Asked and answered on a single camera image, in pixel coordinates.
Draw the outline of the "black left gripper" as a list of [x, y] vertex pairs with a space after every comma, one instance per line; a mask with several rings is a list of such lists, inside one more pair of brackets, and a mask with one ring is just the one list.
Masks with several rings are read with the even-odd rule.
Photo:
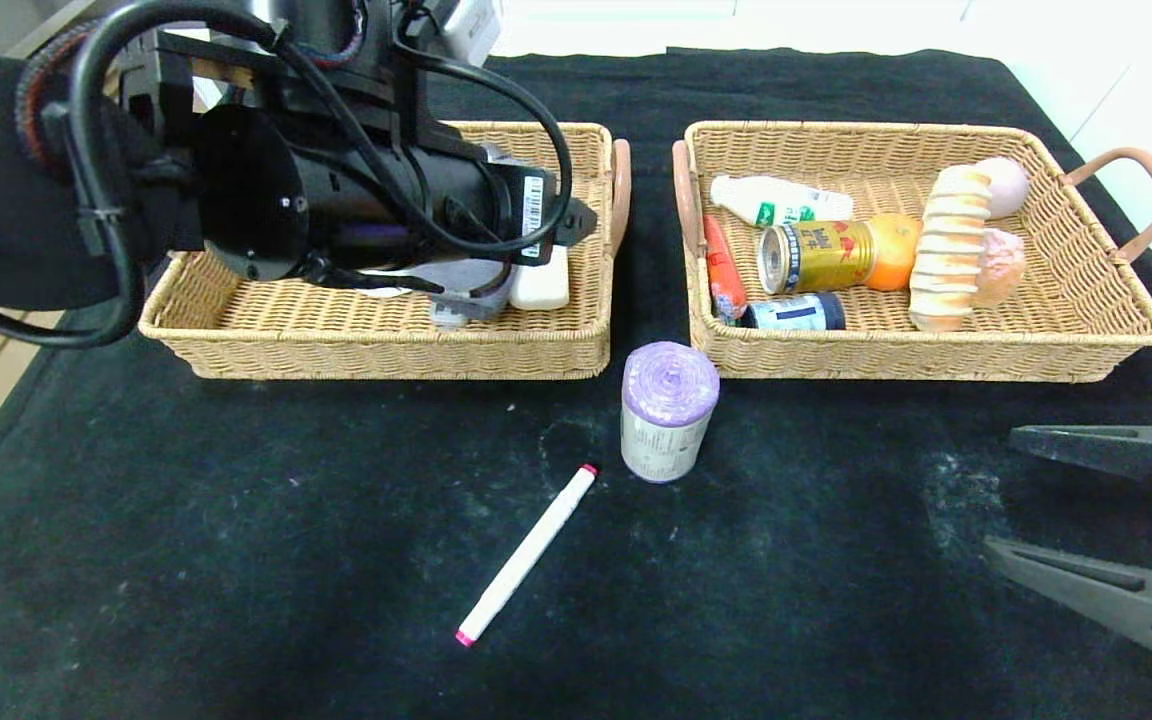
[[[548, 170], [505, 149], [486, 149], [484, 160], [442, 152], [416, 152], [416, 167], [434, 222], [476, 245], [498, 245], [538, 232], [556, 192]], [[598, 214], [571, 197], [553, 229], [553, 245], [575, 247], [598, 227]]]

